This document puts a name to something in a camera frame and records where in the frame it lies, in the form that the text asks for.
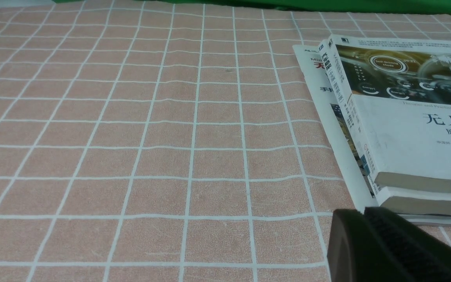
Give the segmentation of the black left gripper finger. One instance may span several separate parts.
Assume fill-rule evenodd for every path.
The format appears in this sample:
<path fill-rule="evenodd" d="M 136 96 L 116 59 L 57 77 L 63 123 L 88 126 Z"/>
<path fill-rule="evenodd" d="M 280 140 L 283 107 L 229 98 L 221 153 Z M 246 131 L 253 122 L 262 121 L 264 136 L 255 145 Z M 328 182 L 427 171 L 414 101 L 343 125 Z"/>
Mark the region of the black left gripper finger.
<path fill-rule="evenodd" d="M 381 207 L 333 212 L 333 282 L 451 282 L 451 247 Z"/>

